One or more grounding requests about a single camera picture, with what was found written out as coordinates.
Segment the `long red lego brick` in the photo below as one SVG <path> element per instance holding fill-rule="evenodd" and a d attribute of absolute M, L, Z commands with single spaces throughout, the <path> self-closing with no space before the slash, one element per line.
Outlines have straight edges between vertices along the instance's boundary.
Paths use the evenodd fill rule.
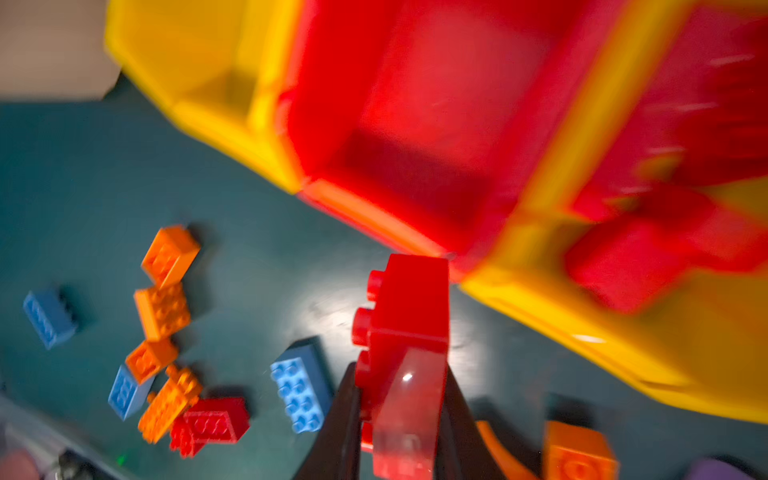
<path fill-rule="evenodd" d="M 208 444 L 238 443 L 249 428 L 244 398 L 202 399 L 174 420 L 170 450 L 193 458 Z"/>

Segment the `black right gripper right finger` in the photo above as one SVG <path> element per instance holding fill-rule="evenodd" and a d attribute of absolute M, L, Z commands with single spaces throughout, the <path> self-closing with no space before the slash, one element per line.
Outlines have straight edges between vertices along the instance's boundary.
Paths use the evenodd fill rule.
<path fill-rule="evenodd" d="M 480 435 L 455 376 L 446 368 L 435 479 L 505 479 Z"/>

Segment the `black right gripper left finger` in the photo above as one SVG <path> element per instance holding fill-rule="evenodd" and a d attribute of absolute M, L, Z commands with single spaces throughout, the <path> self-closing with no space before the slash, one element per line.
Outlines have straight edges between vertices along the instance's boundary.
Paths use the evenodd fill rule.
<path fill-rule="evenodd" d="M 361 391 L 356 363 L 343 376 L 315 442 L 293 480 L 357 480 L 361 451 Z"/>

